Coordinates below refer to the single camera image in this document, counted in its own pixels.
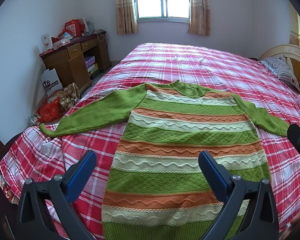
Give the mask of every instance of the sweater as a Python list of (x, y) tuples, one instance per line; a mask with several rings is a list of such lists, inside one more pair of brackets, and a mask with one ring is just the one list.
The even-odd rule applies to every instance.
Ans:
[[(245, 180), (270, 179), (255, 125), (281, 136), (288, 124), (240, 96), (180, 81), (114, 91), (64, 117), (55, 137), (128, 121), (102, 205), (106, 240), (193, 239), (222, 208), (198, 166), (208, 150)], [(240, 226), (243, 201), (227, 238)]]

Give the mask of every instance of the sweater sleeve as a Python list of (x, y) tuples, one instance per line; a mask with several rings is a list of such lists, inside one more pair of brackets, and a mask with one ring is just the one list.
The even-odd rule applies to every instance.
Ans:
[(63, 117), (56, 131), (48, 130), (44, 123), (40, 124), (40, 130), (49, 137), (57, 137), (125, 122), (129, 118), (130, 111), (135, 109), (145, 96), (145, 83), (127, 90), (116, 90)]
[(259, 108), (254, 103), (243, 101), (237, 94), (232, 94), (232, 96), (240, 109), (250, 117), (255, 125), (269, 133), (287, 136), (289, 124), (286, 121), (270, 115), (265, 108)]

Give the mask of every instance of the plaid bedsheet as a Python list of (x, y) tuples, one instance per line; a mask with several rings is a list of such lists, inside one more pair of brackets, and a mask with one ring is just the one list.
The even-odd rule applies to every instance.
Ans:
[[(243, 100), (264, 107), (272, 115), (300, 126), (296, 94), (257, 61), (202, 47), (146, 43), (136, 47), (119, 65), (67, 114), (116, 89), (128, 89), (144, 82), (167, 84), (179, 79), (213, 89), (239, 94)], [(26, 178), (34, 181), (63, 174), (86, 150), (97, 153), (98, 163), (79, 199), (73, 204), (82, 221), (97, 239), (104, 239), (101, 204), (115, 149), (125, 123), (51, 139), (37, 127), (25, 130), (0, 162), (11, 191), (20, 196)], [(300, 211), (300, 156), (286, 137), (258, 129), (267, 154), (280, 227)], [(67, 236), (58, 216), (47, 202), (58, 232)]]

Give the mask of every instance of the wooden headboard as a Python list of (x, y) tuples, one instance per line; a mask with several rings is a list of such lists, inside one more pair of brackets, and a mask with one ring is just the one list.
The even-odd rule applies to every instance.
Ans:
[(296, 76), (300, 86), (300, 47), (292, 44), (279, 45), (268, 50), (259, 58), (259, 60), (263, 60), (266, 57), (279, 57), (281, 54), (287, 59), (288, 65)]

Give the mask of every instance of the screw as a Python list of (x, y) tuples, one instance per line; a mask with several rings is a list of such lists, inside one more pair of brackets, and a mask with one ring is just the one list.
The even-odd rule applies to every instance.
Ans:
[(233, 175), (232, 179), (234, 179), (235, 181), (239, 181), (241, 179), (240, 175)]
[(268, 179), (262, 179), (262, 183), (268, 185), (269, 184), (269, 180)]
[(27, 185), (31, 184), (31, 183), (32, 183), (32, 179), (31, 179), (31, 178), (26, 179), (26, 180), (25, 180), (25, 183), (26, 183)]
[(62, 180), (63, 176), (61, 174), (57, 174), (53, 178), (54, 178), (54, 180), (59, 181), (59, 180)]

